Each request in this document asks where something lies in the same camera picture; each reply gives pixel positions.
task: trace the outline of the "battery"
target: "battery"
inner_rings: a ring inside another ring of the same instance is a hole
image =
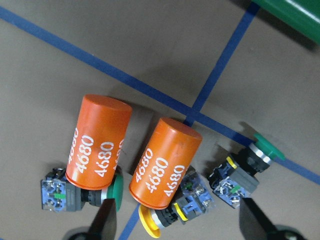
[[[86,190],[101,190],[113,180],[132,108],[108,96],[83,97],[65,177]]]
[[[129,185],[133,198],[151,209],[168,207],[201,141],[191,127],[160,118]]]

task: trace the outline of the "gray floor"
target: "gray floor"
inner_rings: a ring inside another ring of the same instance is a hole
[[[23,1],[0,6],[192,106],[249,1]],[[125,192],[117,237],[136,207],[135,161],[160,116],[184,115],[0,20],[0,238],[56,240],[88,226],[97,208],[41,210],[40,180],[65,166],[83,95],[133,106],[119,164]],[[252,138],[259,131],[292,161],[320,175],[320,49],[260,10],[202,113]],[[205,173],[241,146],[201,124],[193,165]],[[320,236],[320,186],[273,164],[252,197],[275,224]],[[162,239],[243,239],[238,210],[216,199],[209,214],[162,231]],[[138,221],[129,239],[151,239]]]

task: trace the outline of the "blue line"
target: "blue line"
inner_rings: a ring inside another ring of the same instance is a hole
[[[303,166],[300,166],[299,164],[291,161],[290,159],[285,159],[284,161],[276,158],[274,159],[274,161],[278,164],[280,164],[281,166],[291,170],[292,172],[301,175],[302,177],[320,185],[320,176],[315,174],[314,172],[306,169]]]
[[[254,2],[251,2],[249,7],[246,9],[243,17],[241,18],[238,26],[234,30],[230,40],[228,41],[227,45],[225,46],[223,52],[221,53],[218,61],[216,62],[212,72],[210,73],[208,79],[206,80],[205,84],[203,85],[198,97],[196,98],[192,108],[196,111],[200,111],[204,106],[205,102],[207,101],[210,93],[212,92],[213,88],[215,87],[218,79],[220,78],[222,72],[224,71],[226,65],[228,64],[231,56],[234,54],[238,44],[240,43],[241,39],[243,38],[244,34],[246,33],[249,25],[251,24],[252,20],[254,19],[255,15],[257,14],[258,10],[260,9],[259,5]],[[186,117],[184,120],[184,124],[188,126],[192,126],[195,119],[191,116]]]
[[[133,231],[135,225],[137,224],[138,220],[139,220],[139,206],[140,204],[138,203],[130,217],[130,219],[128,220],[128,222],[126,223],[121,235],[119,236],[118,240],[127,240],[131,234],[131,232]]]
[[[27,21],[26,19],[6,10],[0,6],[0,18],[10,24],[26,31],[27,33],[35,36],[38,39],[56,47],[57,49],[75,57],[76,59],[94,67],[95,69],[119,80],[120,82],[134,88],[135,90],[157,100],[158,102],[176,110],[177,112],[191,116],[197,122],[213,129],[214,131],[230,138],[242,145],[250,143],[251,140],[236,131],[224,126],[223,124],[201,114],[200,112],[192,109],[191,107],[183,104],[180,101],[164,94],[163,92],[149,86],[148,84],[130,76],[129,74],[121,71],[120,69],[110,65],[109,63],[99,59],[96,56],[82,50],[81,48],[63,40],[62,38],[46,31],[45,29]]]

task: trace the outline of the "green object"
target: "green object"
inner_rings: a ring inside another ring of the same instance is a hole
[[[320,0],[253,0],[320,45]]]
[[[257,139],[254,145],[269,158],[272,160],[276,157],[280,158],[281,160],[286,159],[285,155],[278,148],[273,146],[267,139],[265,139],[260,133],[254,134],[254,137]]]
[[[231,193],[235,193],[236,191],[238,191],[241,187],[239,185],[235,186],[234,188],[231,189]]]
[[[53,196],[55,199],[65,199],[66,198],[66,195],[61,194],[61,193],[55,193]]]
[[[116,211],[121,207],[122,196],[124,194],[124,177],[115,173],[113,183],[108,187],[106,198],[115,200]]]

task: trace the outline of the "metal screw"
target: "metal screw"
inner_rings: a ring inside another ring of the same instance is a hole
[[[296,236],[296,234],[294,234],[294,233],[291,232],[291,231],[285,232],[284,237],[285,237],[285,239],[287,239],[287,240],[297,240],[297,239],[298,239],[298,237]]]

